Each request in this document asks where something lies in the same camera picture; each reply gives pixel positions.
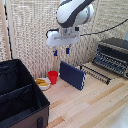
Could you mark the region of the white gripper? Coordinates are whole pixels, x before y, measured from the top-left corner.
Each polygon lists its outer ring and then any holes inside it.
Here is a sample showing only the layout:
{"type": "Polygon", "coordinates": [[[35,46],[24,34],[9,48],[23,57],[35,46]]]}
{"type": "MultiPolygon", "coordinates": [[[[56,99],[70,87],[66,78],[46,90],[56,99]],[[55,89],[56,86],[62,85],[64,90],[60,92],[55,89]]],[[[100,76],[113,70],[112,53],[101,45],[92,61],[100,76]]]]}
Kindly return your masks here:
{"type": "MultiPolygon", "coordinates": [[[[79,41],[79,28],[69,27],[61,29],[51,29],[46,33],[46,44],[49,47],[56,47],[62,45],[72,45],[79,41]]],[[[57,50],[53,51],[54,56],[57,56],[57,50]]],[[[66,54],[70,53],[70,48],[66,48],[66,54]]]]}

